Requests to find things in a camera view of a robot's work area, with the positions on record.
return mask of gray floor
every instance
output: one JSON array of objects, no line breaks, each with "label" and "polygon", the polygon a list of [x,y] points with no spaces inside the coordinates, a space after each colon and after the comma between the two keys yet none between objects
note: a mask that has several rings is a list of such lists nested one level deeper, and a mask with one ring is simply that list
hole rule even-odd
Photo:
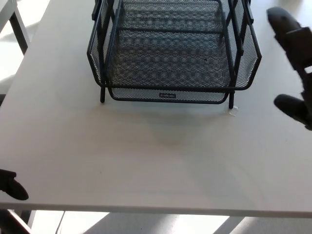
[{"label": "gray floor", "polygon": [[[209,234],[215,227],[205,223],[200,230],[194,219],[177,224],[179,215],[168,214],[108,214],[86,230],[85,234]],[[72,233],[64,229],[60,234]],[[310,219],[246,217],[231,234],[311,234]]]}]

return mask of floor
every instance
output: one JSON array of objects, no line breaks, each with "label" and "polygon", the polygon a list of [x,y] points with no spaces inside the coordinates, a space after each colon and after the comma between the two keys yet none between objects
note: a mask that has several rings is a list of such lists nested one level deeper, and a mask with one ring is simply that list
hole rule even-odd
[{"label": "floor", "polygon": [[[298,20],[312,27],[312,0],[253,0],[255,29],[259,41],[266,40],[265,10],[280,5]],[[36,32],[49,0],[18,0],[20,14],[30,38]],[[0,33],[0,94],[6,94],[14,80],[23,55],[10,24]],[[263,59],[269,51],[262,51]],[[220,225],[227,216],[175,214],[113,214],[94,212],[37,211],[32,225],[34,234],[221,234]],[[231,234],[310,234],[310,219],[244,218]]]}]

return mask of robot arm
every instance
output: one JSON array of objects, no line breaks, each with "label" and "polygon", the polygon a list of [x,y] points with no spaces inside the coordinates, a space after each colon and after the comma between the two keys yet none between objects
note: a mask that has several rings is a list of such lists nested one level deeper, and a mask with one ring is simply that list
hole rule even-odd
[{"label": "robot arm", "polygon": [[312,73],[306,68],[312,66],[312,32],[301,25],[286,10],[273,7],[267,11],[268,20],[275,32],[275,39],[285,50],[288,60],[299,74],[303,100],[281,94],[274,103],[278,109],[303,123],[312,130]]}]

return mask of wire mesh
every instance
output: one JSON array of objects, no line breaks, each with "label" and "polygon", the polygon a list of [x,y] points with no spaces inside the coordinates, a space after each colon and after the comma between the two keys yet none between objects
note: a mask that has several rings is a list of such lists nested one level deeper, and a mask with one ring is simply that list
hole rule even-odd
[{"label": "wire mesh", "polygon": [[[120,100],[222,103],[229,91],[247,88],[261,55],[252,25],[243,23],[242,1],[247,0],[230,0],[244,49],[233,86],[230,70],[237,46],[228,1],[116,0],[113,11],[118,4],[121,11],[116,15],[117,29],[112,31],[111,19],[108,28],[103,28],[108,14],[104,0],[88,51],[97,82],[106,83],[113,98]],[[188,90],[192,88],[224,92]]]}]

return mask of metal frame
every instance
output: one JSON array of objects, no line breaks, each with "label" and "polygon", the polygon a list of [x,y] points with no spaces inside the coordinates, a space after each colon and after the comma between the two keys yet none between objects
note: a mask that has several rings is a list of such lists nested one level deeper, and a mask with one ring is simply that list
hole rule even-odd
[{"label": "metal frame", "polygon": [[[220,104],[226,100],[226,99],[223,99],[222,101],[184,101],[184,100],[173,100],[173,99],[151,99],[151,100],[149,100],[149,99],[144,99],[144,98],[142,98],[142,99],[138,99],[138,98],[117,98],[114,96],[113,89],[125,88],[125,89],[139,89],[139,90],[160,90],[160,91],[163,90],[163,91],[224,93],[226,98],[227,98],[227,96],[230,96],[229,108],[232,109],[234,106],[234,93],[235,93],[235,91],[236,90],[246,90],[251,86],[251,84],[254,80],[255,73],[256,73],[258,66],[260,64],[260,61],[261,61],[260,49],[259,49],[256,37],[255,37],[254,29],[252,26],[252,22],[253,22],[252,13],[249,12],[250,11],[249,4],[250,4],[251,0],[241,0],[243,2],[243,7],[244,7],[244,17],[243,17],[243,22],[242,22],[242,27],[241,27],[240,32],[238,31],[239,28],[238,28],[237,18],[235,15],[235,8],[236,8],[239,0],[234,0],[234,3],[232,3],[233,0],[228,0],[230,12],[229,12],[229,15],[227,16],[226,19],[224,19],[224,14],[223,14],[223,10],[222,10],[222,2],[220,0],[215,0],[219,3],[219,6],[220,6],[220,11],[222,14],[221,18],[222,18],[222,23],[223,23],[223,32],[221,32],[221,33],[220,32],[210,32],[210,33],[220,33],[220,38],[222,38],[222,37],[225,38],[226,53],[227,53],[227,57],[228,57],[230,78],[231,79],[230,79],[230,84],[228,87],[209,87],[209,88],[205,88],[205,87],[184,88],[184,87],[177,87],[177,86],[175,86],[175,87],[132,86],[132,85],[113,85],[113,84],[111,84],[110,79],[105,74],[106,74],[106,70],[107,70],[108,63],[109,63],[109,58],[110,58],[111,51],[112,51],[113,40],[114,40],[116,31],[117,31],[117,23],[118,23],[120,11],[122,8],[122,0],[119,0],[118,8],[116,10],[116,14],[114,14],[114,10],[113,10],[114,0],[107,0],[107,2],[105,2],[105,1],[106,0],[96,0],[96,6],[95,6],[95,9],[93,10],[93,14],[92,14],[92,18],[95,21],[95,25],[94,25],[94,28],[92,31],[92,35],[91,35],[91,39],[90,39],[89,47],[88,47],[88,52],[87,52],[88,59],[89,59],[89,62],[90,62],[91,68],[92,68],[94,78],[95,78],[97,84],[101,87],[100,101],[102,103],[105,101],[105,88],[108,88],[108,91],[109,91],[111,97],[115,100],[151,101],[151,102],[180,102],[180,103],[184,102],[184,103],[205,103],[205,104]],[[105,14],[103,27],[102,27],[101,24],[99,23],[99,20],[101,17],[101,15],[100,15],[101,8],[103,7],[104,2],[107,3],[107,8],[105,9],[106,14]],[[107,50],[107,54],[106,54],[106,58],[105,58],[105,62],[104,62],[103,45],[104,45],[104,41],[106,38],[110,19],[112,19],[112,21],[113,21],[113,28],[112,28],[112,32],[111,32],[111,36],[110,36],[110,40],[109,40],[109,46],[108,46],[108,50]],[[235,42],[236,42],[236,46],[237,46],[237,52],[236,52],[234,64],[232,63],[232,54],[231,54],[230,41],[229,41],[229,35],[228,35],[228,25],[229,25],[231,20],[233,23]],[[244,53],[243,43],[244,43],[244,39],[245,39],[245,33],[246,33],[247,26],[250,27],[258,59],[255,62],[255,65],[254,65],[253,70],[251,72],[248,83],[244,87],[236,87],[238,69],[239,69],[241,57],[243,56],[243,53]],[[92,56],[91,56],[91,49],[92,49],[93,41],[95,39],[94,37],[95,37],[96,31],[97,31],[97,33],[100,32],[100,35],[98,35],[98,38],[99,38],[99,40],[98,40],[99,73],[100,73],[99,77],[98,77],[96,68],[94,67],[94,64],[92,61]]]}]

